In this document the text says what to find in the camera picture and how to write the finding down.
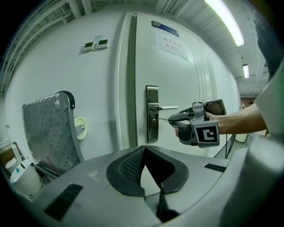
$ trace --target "fluorescent light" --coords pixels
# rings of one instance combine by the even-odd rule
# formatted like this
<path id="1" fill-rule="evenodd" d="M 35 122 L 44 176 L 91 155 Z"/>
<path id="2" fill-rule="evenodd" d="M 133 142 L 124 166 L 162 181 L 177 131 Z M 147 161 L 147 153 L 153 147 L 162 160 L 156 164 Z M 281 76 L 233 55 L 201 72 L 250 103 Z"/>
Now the fluorescent light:
<path id="1" fill-rule="evenodd" d="M 249 66 L 248 66 L 248 64 L 244 64 L 243 69 L 244 69 L 245 78 L 249 78 Z"/>
<path id="2" fill-rule="evenodd" d="M 222 2 L 222 0 L 205 0 L 205 2 L 219 15 L 219 17 L 225 23 L 237 47 L 243 46 L 245 42 L 240 28 L 224 2 Z"/>

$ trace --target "diamond plate metal panel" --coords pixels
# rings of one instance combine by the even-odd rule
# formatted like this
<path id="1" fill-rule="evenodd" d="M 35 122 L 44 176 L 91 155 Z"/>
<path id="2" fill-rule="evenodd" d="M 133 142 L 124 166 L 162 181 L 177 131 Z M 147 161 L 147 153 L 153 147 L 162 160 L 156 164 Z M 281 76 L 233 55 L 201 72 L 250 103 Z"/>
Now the diamond plate metal panel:
<path id="1" fill-rule="evenodd" d="M 66 93 L 35 100 L 22 112 L 28 146 L 39 166 L 63 174 L 83 161 Z"/>

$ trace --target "wall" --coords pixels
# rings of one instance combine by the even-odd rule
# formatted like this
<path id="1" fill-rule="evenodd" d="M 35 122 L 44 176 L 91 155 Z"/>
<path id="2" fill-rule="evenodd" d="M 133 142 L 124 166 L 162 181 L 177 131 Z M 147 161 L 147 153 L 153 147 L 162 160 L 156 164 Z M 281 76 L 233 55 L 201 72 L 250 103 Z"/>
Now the wall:
<path id="1" fill-rule="evenodd" d="M 80 142 L 84 159 L 117 150 L 114 114 L 114 67 L 123 12 L 101 11 L 73 20 L 44 36 L 17 67 L 5 96 L 9 136 L 25 157 L 33 160 L 22 122 L 22 105 L 61 90 L 76 102 L 74 116 L 88 123 Z M 82 54 L 96 35 L 109 38 L 109 48 Z"/>
<path id="2" fill-rule="evenodd" d="M 0 141 L 8 137 L 8 129 L 6 129 L 5 125 L 5 99 L 4 97 L 0 97 Z"/>
<path id="3" fill-rule="evenodd" d="M 217 98 L 223 99 L 227 114 L 237 112 L 240 106 L 240 92 L 237 82 L 220 56 L 206 43 L 205 47 L 214 71 Z M 220 145 L 218 147 L 211 147 L 208 157 L 215 156 L 225 143 L 226 135 L 220 135 Z"/>
<path id="4" fill-rule="evenodd" d="M 241 98 L 241 106 L 244 104 L 245 107 L 251 106 L 250 102 L 254 103 L 255 98 Z"/>

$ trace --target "door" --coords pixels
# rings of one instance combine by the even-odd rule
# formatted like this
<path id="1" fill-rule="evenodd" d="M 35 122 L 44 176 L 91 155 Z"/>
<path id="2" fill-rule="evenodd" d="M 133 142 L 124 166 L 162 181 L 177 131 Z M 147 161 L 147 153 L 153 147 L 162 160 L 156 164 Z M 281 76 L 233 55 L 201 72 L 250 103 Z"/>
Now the door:
<path id="1" fill-rule="evenodd" d="M 185 31 L 188 42 L 190 43 L 191 50 L 193 52 L 197 74 L 199 78 L 199 91 L 201 99 L 205 98 L 215 98 L 216 97 L 216 86 L 215 79 L 213 75 L 213 69 L 207 50 L 203 44 L 203 40 L 190 33 Z"/>
<path id="2" fill-rule="evenodd" d="M 179 37 L 152 26 L 152 21 L 176 30 Z M 158 87 L 159 106 L 178 106 L 175 110 L 160 111 L 161 118 L 169 118 L 203 98 L 200 97 L 203 87 L 199 86 L 196 63 L 185 31 L 170 20 L 139 13 L 135 62 L 137 144 L 192 154 L 196 147 L 180 143 L 173 127 L 163 120 L 158 122 L 158 141 L 147 142 L 146 86 Z"/>

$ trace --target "paper notice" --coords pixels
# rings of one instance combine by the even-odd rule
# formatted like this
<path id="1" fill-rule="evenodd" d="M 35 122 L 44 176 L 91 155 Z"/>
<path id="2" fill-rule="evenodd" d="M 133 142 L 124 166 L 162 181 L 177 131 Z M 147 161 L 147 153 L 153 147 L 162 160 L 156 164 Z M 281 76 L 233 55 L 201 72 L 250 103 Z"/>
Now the paper notice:
<path id="1" fill-rule="evenodd" d="M 162 33 L 156 33 L 157 47 L 160 50 L 181 56 L 188 61 L 185 45 L 180 38 L 170 37 Z"/>

